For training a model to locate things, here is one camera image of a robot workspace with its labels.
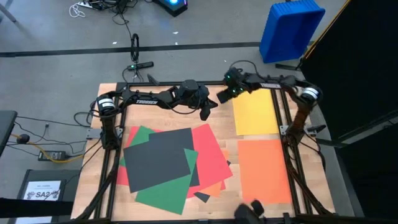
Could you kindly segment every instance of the green paper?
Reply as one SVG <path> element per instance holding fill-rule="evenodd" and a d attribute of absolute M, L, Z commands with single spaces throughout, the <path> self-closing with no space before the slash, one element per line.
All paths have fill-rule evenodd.
<path fill-rule="evenodd" d="M 146 128 L 144 126 L 140 126 L 136 135 L 132 139 L 130 146 L 134 146 L 136 144 L 141 144 L 141 143 L 149 141 L 149 134 L 152 134 L 152 133 L 155 133 L 155 131 L 153 131 L 152 129 Z M 124 167 L 126 166 L 126 160 L 124 159 L 124 156 L 120 160 L 119 165 L 124 166 Z"/>
<path fill-rule="evenodd" d="M 138 191 L 136 202 L 182 214 L 198 153 L 184 149 L 191 174 Z"/>

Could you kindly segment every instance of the concrete floor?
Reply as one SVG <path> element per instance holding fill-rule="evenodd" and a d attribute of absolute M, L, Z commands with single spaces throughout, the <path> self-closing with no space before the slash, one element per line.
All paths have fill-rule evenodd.
<path fill-rule="evenodd" d="M 0 3 L 6 4 L 7 1 L 9 11 L 18 23 L 2 19 L 0 52 L 129 46 L 126 28 L 112 22 L 111 12 L 81 8 L 86 17 L 71 18 L 68 9 L 77 0 L 38 0 L 40 4 L 26 0 L 0 0 Z M 312 40 L 324 30 L 345 2 L 315 1 L 326 9 L 326 14 Z M 158 5 L 139 0 L 137 6 L 129 9 L 124 17 L 130 21 L 131 31 L 139 34 L 141 46 L 174 45 L 176 42 L 179 45 L 259 42 L 269 9 L 277 2 L 284 1 L 189 0 L 188 10 L 173 18 Z M 257 47 L 140 53 L 141 62 L 155 63 L 155 67 L 141 73 L 150 73 L 159 81 L 188 78 L 220 80 L 230 63 L 241 59 L 255 62 L 264 75 L 283 74 L 303 78 L 300 72 L 278 70 L 274 64 L 263 64 Z M 296 65 L 298 61 L 283 63 Z M 88 110 L 88 105 L 96 97 L 98 85 L 122 82 L 121 71 L 129 64 L 128 53 L 0 58 L 0 109 L 16 110 L 20 116 L 73 123 L 74 113 Z M 314 111 L 312 120 L 315 124 L 324 122 L 318 110 Z M 26 119 L 18 119 L 17 122 L 39 135 L 44 131 L 43 122 Z M 23 133 L 19 128 L 14 128 L 13 132 Z M 85 128 L 50 124 L 46 137 L 66 142 L 80 141 L 84 140 L 84 133 Z M 330 136 L 326 131 L 322 137 Z M 65 146 L 46 149 L 71 153 Z M 26 150 L 37 153 L 35 149 Z M 341 215 L 352 215 L 334 150 L 325 147 L 322 151 L 326 157 L 326 176 L 336 211 Z M 34 156 L 7 148 L 0 159 L 0 197 L 16 198 L 27 169 L 80 167 L 81 160 L 62 165 L 38 162 Z"/>

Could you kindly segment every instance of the black paper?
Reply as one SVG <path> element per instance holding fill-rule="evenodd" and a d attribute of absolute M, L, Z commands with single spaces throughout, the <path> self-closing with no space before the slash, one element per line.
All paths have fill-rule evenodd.
<path fill-rule="evenodd" d="M 149 134 L 149 141 L 156 141 L 160 145 L 169 145 L 173 149 L 182 152 L 184 152 L 184 149 L 195 150 L 193 148 L 192 130 L 190 128 Z M 197 165 L 195 165 L 190 187 L 198 186 L 199 184 L 198 169 Z"/>
<path fill-rule="evenodd" d="M 199 198 L 202 202 L 207 202 L 210 198 L 210 195 L 204 194 L 204 193 L 200 193 L 200 192 L 196 192 L 193 193 L 194 196 L 196 196 L 197 198 Z"/>
<path fill-rule="evenodd" d="M 190 174 L 184 150 L 159 141 L 124 149 L 130 192 L 136 192 Z"/>

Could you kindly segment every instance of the wooden tabletop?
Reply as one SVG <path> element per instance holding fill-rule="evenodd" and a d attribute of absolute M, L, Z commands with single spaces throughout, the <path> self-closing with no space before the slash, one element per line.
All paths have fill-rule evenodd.
<path fill-rule="evenodd" d="M 116 88 L 115 83 L 103 83 L 99 86 L 98 94 L 103 94 L 108 91 L 113 91 Z M 136 87 L 134 90 L 153 91 L 158 92 L 168 89 L 169 86 L 148 86 Z M 208 86 L 210 91 L 209 98 L 218 103 L 216 93 L 225 89 L 225 86 Z M 296 104 L 287 96 L 289 101 L 290 114 L 296 114 Z M 282 119 L 285 123 L 283 106 L 278 95 L 279 105 L 281 108 Z M 179 111 L 190 111 L 184 106 L 176 107 Z M 116 124 L 119 124 L 120 115 L 117 118 Z M 230 168 L 233 176 L 225 180 L 226 189 L 221 191 L 220 197 L 210 197 L 207 203 L 203 203 L 198 198 L 188 198 L 182 215 L 177 215 L 171 212 L 150 207 L 142 203 L 135 202 L 136 193 L 131 194 L 128 186 L 117 185 L 115 193 L 115 201 L 113 207 L 112 220 L 114 221 L 134 221 L 134 220 L 190 220 L 190 219 L 221 219 L 234 218 L 233 213 L 242 200 L 242 190 L 239 175 L 238 164 L 238 145 L 239 139 L 279 139 L 278 134 L 265 134 L 255 136 L 237 136 L 234 123 L 233 106 L 229 101 L 225 104 L 220 104 L 217 108 L 211 110 L 211 114 L 207 121 L 201 121 L 199 111 L 189 115 L 180 115 L 171 110 L 162 110 L 155 106 L 146 105 L 132 105 L 127 108 L 126 128 L 123 134 L 123 147 L 126 147 L 126 141 L 130 134 L 132 126 L 146 126 L 151 129 L 161 129 L 164 131 L 180 129 L 180 128 L 195 128 L 203 124 L 209 124 L 214 135 L 218 140 L 218 144 L 222 150 L 229 151 Z M 98 118 L 94 118 L 92 128 L 100 128 L 101 122 Z M 87 142 L 87 149 L 91 147 L 97 140 Z M 317 145 L 309 138 L 304 137 L 302 142 L 317 148 Z M 326 181 L 325 173 L 322 168 L 322 162 L 318 154 L 313 150 L 299 144 L 298 149 L 302 159 L 303 169 L 307 185 L 316 196 L 316 198 L 323 204 L 323 206 L 331 212 L 334 212 L 333 202 L 331 199 L 328 183 Z M 84 158 L 87 161 L 95 150 L 88 152 Z M 81 214 L 86 206 L 92 200 L 94 194 L 97 192 L 100 181 L 101 167 L 103 163 L 104 150 L 100 151 L 92 158 L 81 172 L 79 184 L 76 192 L 75 204 L 73 206 L 72 218 L 76 218 Z M 304 210 L 301 190 L 297 188 L 297 194 L 300 201 L 300 207 Z M 104 194 L 103 206 L 101 209 L 101 217 L 105 217 L 106 202 L 108 201 L 108 191 Z M 273 204 L 264 206 L 266 217 L 282 217 L 284 212 L 289 212 L 291 216 L 294 215 L 292 204 Z"/>

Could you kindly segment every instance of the blue plastic bin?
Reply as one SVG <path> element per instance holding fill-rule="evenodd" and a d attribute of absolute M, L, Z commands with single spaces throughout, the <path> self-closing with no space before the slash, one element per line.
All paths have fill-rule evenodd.
<path fill-rule="evenodd" d="M 272 5 L 260 43 L 262 61 L 300 58 L 324 14 L 313 0 Z"/>

